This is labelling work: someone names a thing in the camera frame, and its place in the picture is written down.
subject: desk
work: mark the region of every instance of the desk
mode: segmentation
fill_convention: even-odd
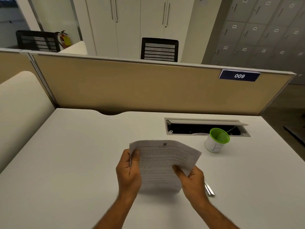
[[[237,119],[251,137],[231,137],[219,154],[206,136],[167,135],[164,118]],[[0,174],[1,228],[91,228],[116,198],[115,167],[129,143],[177,140],[202,151],[197,166],[210,198],[241,228],[303,228],[305,164],[257,116],[56,109]],[[207,228],[183,192],[138,195],[124,228]]]

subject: office chair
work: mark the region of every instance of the office chair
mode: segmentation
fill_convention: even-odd
[[[16,31],[18,47],[22,50],[59,52],[60,47],[57,35],[54,32],[44,31]]]
[[[178,40],[142,38],[141,59],[178,61]]]

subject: locker number label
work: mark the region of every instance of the locker number label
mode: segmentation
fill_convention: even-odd
[[[223,69],[220,73],[219,79],[230,79],[230,80],[254,82],[259,76],[260,76],[260,73],[257,73],[257,72]]]

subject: white cup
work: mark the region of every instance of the white cup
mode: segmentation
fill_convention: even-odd
[[[230,137],[226,131],[220,128],[212,128],[208,138],[204,142],[204,146],[211,153],[218,153],[229,141]]]

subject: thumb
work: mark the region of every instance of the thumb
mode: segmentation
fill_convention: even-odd
[[[187,176],[184,174],[184,172],[180,169],[179,166],[173,165],[172,166],[174,173],[177,175],[177,177],[180,179],[182,182]]]
[[[140,163],[140,150],[136,149],[132,153],[132,168],[131,169],[139,169],[139,163]]]

